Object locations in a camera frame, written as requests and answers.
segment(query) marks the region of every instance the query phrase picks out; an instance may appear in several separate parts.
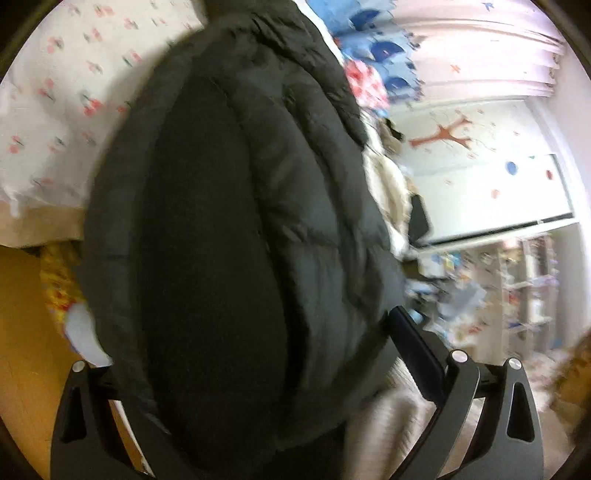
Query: black puffer jacket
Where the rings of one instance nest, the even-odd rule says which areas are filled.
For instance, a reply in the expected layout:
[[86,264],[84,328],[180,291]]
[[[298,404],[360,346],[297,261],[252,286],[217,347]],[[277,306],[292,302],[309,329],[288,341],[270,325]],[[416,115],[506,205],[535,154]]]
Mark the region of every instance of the black puffer jacket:
[[195,465],[317,437],[393,364],[380,321],[403,279],[365,140],[341,66],[291,2],[175,46],[116,136],[83,290],[120,385]]

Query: floor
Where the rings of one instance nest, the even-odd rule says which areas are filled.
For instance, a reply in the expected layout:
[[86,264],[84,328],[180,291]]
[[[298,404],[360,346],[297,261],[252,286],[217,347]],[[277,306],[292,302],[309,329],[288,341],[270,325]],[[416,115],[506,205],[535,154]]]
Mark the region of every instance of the floor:
[[61,391],[77,355],[49,317],[39,260],[0,247],[0,416],[45,479]]

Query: white wall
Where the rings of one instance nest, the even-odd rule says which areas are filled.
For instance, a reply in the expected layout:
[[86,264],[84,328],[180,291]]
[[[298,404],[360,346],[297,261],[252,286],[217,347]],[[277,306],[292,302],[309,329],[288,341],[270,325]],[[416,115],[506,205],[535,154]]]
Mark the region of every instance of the white wall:
[[558,281],[560,282],[556,305],[556,326],[558,338],[567,346],[576,343],[580,331],[577,324],[585,322],[587,290],[585,271],[581,268],[583,240],[579,225],[569,225],[552,231],[558,260]]
[[554,234],[561,272],[559,324],[570,346],[591,327],[591,80],[570,47],[556,81],[552,98],[532,102],[553,137],[579,221]]
[[560,62],[556,82],[555,95],[547,106],[569,144],[591,202],[591,80],[570,47]]

